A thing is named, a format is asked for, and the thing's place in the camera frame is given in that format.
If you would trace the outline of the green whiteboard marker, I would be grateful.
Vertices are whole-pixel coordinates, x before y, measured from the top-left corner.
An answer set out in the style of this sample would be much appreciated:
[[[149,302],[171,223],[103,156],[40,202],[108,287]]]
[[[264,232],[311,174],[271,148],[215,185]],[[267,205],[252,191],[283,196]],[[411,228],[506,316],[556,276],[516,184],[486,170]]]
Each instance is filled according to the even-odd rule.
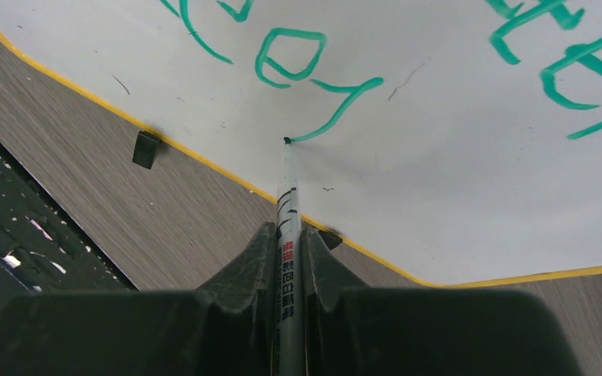
[[[292,140],[285,137],[282,176],[277,189],[273,375],[306,373],[301,231]]]

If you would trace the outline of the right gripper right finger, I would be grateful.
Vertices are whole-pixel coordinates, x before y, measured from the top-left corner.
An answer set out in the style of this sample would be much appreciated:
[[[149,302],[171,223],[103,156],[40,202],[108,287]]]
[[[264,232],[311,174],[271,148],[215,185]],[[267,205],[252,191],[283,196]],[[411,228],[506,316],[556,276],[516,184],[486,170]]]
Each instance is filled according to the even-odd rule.
[[[533,295],[371,287],[320,234],[302,232],[312,375],[579,375],[560,325]]]

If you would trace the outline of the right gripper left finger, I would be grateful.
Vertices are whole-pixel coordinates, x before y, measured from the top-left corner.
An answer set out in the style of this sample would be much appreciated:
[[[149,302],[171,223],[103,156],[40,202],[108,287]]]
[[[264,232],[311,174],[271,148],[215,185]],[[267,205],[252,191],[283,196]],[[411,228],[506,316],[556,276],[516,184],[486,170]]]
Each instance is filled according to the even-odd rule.
[[[0,375],[268,375],[275,227],[194,290],[21,295],[0,311]]]

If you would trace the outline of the yellow framed whiteboard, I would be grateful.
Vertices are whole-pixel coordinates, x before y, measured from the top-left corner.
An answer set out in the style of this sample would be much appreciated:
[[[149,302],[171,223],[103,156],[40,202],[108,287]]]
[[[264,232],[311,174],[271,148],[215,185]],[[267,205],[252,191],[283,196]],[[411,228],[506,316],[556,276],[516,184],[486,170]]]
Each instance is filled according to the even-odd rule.
[[[0,42],[421,284],[602,273],[602,1],[0,1]]]

